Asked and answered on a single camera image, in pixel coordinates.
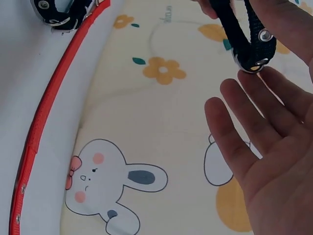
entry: pink cheek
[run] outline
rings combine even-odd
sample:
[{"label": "pink cheek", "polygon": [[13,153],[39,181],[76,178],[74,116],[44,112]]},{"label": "pink cheek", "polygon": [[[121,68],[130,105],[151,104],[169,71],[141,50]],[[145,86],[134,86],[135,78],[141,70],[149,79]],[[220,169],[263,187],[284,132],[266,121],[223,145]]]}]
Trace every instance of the pink cheek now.
[{"label": "pink cheek", "polygon": [[96,153],[96,154],[94,154],[92,160],[93,160],[93,163],[95,163],[97,165],[102,164],[104,161],[104,156],[102,153]]},{"label": "pink cheek", "polygon": [[83,191],[78,191],[75,193],[75,201],[78,203],[83,203],[86,199],[86,195]]}]

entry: cream fabric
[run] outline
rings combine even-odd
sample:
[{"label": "cream fabric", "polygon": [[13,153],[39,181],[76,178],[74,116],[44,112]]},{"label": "cream fabric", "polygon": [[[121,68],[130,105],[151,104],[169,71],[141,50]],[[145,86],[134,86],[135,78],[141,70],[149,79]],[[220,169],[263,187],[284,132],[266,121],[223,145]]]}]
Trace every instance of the cream fabric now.
[{"label": "cream fabric", "polygon": [[[235,6],[248,33],[244,2]],[[305,64],[280,43],[271,65],[312,87]],[[61,233],[252,234],[203,110],[237,71],[220,22],[196,2],[126,1],[81,117]]]}]

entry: hand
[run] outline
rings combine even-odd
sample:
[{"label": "hand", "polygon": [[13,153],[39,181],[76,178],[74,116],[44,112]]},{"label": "hand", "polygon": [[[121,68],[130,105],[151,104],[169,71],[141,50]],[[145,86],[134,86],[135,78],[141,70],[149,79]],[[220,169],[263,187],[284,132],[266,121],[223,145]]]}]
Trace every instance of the hand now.
[{"label": "hand", "polygon": [[[313,17],[288,0],[250,3],[264,26],[308,65],[312,78]],[[208,126],[243,189],[254,234],[311,235],[313,94],[272,68],[264,68],[260,76],[262,80],[240,71],[243,89],[228,79],[221,84],[221,93],[262,159],[241,139],[219,98],[205,105]]]},{"label": "hand", "polygon": [[[210,5],[210,0],[193,0],[193,1],[197,1],[199,3],[204,14],[208,15],[212,19],[217,18],[215,11],[212,9]],[[230,4],[231,4],[233,11],[235,12],[234,0],[230,0]]]}]

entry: black nylon strap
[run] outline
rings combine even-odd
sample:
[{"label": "black nylon strap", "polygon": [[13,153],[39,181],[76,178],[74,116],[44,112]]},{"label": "black nylon strap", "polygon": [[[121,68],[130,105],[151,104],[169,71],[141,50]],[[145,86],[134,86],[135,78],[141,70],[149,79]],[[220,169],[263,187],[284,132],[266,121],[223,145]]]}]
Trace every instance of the black nylon strap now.
[{"label": "black nylon strap", "polygon": [[73,30],[78,29],[83,22],[87,9],[92,3],[92,0],[74,0],[68,12],[59,12],[55,6],[54,0],[33,0],[34,5],[44,19],[46,24],[58,24],[53,26],[56,30]]},{"label": "black nylon strap", "polygon": [[[224,27],[229,43],[233,47],[233,54],[237,57],[240,67],[246,72],[258,72],[263,65],[273,58],[276,51],[276,39],[273,37],[268,42],[260,40],[259,33],[265,28],[253,11],[249,0],[245,0],[245,5],[251,42],[243,33],[230,6],[230,0],[210,0],[210,3]],[[253,70],[251,69],[253,67],[259,67],[259,69]]]}]

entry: pink bow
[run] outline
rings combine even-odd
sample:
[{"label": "pink bow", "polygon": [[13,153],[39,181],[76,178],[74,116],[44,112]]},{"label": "pink bow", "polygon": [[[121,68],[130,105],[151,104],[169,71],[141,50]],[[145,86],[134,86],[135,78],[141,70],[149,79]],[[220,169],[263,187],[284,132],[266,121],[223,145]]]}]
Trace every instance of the pink bow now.
[{"label": "pink bow", "polygon": [[76,170],[78,170],[82,166],[82,160],[78,156],[73,156],[70,161],[70,169],[67,174],[67,183],[65,186],[66,190],[69,190],[73,184],[73,174]]}]

